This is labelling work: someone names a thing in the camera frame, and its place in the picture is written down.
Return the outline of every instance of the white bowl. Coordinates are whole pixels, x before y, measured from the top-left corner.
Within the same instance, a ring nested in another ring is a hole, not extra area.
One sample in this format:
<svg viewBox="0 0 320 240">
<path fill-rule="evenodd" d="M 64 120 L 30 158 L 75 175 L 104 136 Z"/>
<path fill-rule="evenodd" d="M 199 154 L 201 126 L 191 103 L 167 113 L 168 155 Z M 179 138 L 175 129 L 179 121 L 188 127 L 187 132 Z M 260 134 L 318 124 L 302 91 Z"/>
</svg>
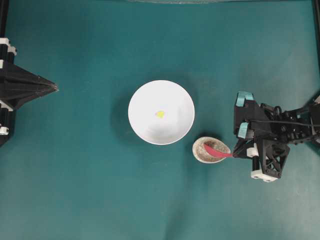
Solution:
<svg viewBox="0 0 320 240">
<path fill-rule="evenodd" d="M 189 132 L 195 119 L 195 106 L 183 87 L 172 81 L 156 80 L 133 94 L 128 117 L 140 138 L 151 144 L 167 145 Z"/>
</svg>

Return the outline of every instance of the beige speckled bowl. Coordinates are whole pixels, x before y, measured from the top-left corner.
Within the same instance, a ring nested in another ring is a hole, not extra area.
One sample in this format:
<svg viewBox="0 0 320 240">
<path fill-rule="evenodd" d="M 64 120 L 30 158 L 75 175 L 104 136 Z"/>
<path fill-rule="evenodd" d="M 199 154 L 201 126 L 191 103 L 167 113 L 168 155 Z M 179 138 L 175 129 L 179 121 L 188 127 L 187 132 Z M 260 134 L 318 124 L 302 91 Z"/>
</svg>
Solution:
<svg viewBox="0 0 320 240">
<path fill-rule="evenodd" d="M 231 153 L 230 148 L 225 145 L 222 141 L 210 137 L 210 136 L 203 136 L 197 139 L 193 146 L 192 146 L 192 152 L 194 157 L 205 164 L 216 164 L 221 162 L 225 157 L 213 157 L 204 148 L 204 144 L 207 144 L 208 146 L 212 147 L 213 149 L 223 152 L 223 153 Z"/>
</svg>

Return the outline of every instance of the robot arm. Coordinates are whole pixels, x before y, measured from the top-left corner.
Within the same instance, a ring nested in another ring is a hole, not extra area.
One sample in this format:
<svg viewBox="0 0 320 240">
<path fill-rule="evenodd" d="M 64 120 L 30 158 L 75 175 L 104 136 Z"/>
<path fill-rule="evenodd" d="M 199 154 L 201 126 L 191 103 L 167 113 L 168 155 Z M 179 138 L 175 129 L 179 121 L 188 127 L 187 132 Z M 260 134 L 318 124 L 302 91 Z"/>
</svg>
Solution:
<svg viewBox="0 0 320 240">
<path fill-rule="evenodd" d="M 239 92 L 234 105 L 233 133 L 238 142 L 233 157 L 252 160 L 251 177 L 273 182 L 281 178 L 288 144 L 320 144 L 320 98 L 282 112 L 279 106 L 258 105 L 252 93 Z"/>
</svg>

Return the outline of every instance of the black mechanical component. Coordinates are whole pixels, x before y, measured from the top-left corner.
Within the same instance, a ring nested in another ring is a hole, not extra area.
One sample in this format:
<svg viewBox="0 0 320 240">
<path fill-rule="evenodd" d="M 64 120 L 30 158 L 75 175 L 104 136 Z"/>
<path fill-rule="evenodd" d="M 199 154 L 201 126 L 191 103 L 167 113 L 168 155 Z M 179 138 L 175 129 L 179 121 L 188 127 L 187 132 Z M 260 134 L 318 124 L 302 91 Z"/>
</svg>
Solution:
<svg viewBox="0 0 320 240">
<path fill-rule="evenodd" d="M 320 103 L 316 99 L 305 107 L 282 112 L 279 106 L 259 106 L 251 93 L 239 92 L 233 133 L 238 138 L 233 156 L 252 159 L 251 176 L 272 182 L 282 175 L 290 151 L 288 144 L 320 145 Z"/>
<path fill-rule="evenodd" d="M 58 90 L 53 82 L 14 65 L 17 50 L 5 38 L 9 0 L 0 0 L 0 146 L 14 133 L 23 104 Z"/>
</svg>

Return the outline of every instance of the bowl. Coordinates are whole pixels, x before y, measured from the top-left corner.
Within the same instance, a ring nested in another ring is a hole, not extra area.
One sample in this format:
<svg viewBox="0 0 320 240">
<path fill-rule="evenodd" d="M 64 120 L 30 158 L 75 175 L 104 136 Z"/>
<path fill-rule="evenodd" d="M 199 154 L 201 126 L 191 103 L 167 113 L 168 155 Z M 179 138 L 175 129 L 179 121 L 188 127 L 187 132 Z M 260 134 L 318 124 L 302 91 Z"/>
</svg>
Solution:
<svg viewBox="0 0 320 240">
<path fill-rule="evenodd" d="M 167 80 L 150 81 L 132 96 L 128 118 L 133 131 L 143 140 L 167 145 L 182 139 L 195 119 L 195 106 L 188 92 Z"/>
<path fill-rule="evenodd" d="M 208 146 L 219 152 L 226 154 L 231 153 L 230 148 L 222 141 L 210 136 L 200 137 L 194 142 L 192 146 L 192 152 L 194 157 L 204 164 L 216 164 L 225 159 L 225 157 L 211 156 L 204 148 L 204 144 L 207 144 Z"/>
</svg>

